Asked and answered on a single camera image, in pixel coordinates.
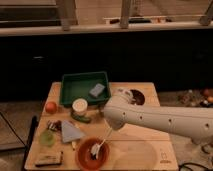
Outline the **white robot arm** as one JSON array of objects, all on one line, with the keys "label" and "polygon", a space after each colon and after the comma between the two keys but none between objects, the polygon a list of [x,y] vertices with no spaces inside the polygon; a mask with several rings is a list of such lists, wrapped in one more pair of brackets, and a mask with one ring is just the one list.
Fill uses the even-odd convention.
[{"label": "white robot arm", "polygon": [[114,130],[125,124],[142,126],[191,139],[213,138],[213,108],[135,105],[133,93],[117,88],[104,106],[107,123]]}]

